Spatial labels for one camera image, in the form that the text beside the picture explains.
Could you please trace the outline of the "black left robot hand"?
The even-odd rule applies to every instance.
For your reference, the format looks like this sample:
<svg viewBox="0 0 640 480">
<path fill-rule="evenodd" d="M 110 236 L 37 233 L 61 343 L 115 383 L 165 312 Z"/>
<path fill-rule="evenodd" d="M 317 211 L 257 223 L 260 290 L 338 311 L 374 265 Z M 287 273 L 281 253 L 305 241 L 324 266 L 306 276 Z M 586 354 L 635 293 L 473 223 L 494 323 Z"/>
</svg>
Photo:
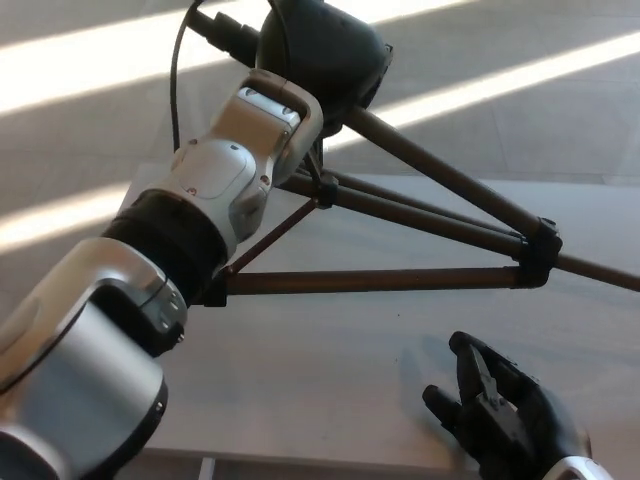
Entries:
<svg viewBox="0 0 640 480">
<path fill-rule="evenodd" d="M 323 111 L 323 138 L 367 108 L 393 57 L 373 26 L 325 1 L 277 1 L 259 31 L 255 66 L 295 83 Z"/>
</svg>

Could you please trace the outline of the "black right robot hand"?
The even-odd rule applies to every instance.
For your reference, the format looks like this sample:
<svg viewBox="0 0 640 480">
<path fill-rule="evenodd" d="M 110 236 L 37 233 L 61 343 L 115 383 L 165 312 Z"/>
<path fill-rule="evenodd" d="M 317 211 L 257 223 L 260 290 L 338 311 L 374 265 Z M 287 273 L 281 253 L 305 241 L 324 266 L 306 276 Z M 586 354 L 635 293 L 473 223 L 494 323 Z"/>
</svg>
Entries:
<svg viewBox="0 0 640 480">
<path fill-rule="evenodd" d="M 593 456 L 588 434 L 559 398 L 513 361 L 462 331 L 449 348 L 459 397 L 429 385 L 422 399 L 482 479 L 542 479 L 567 457 Z"/>
</svg>

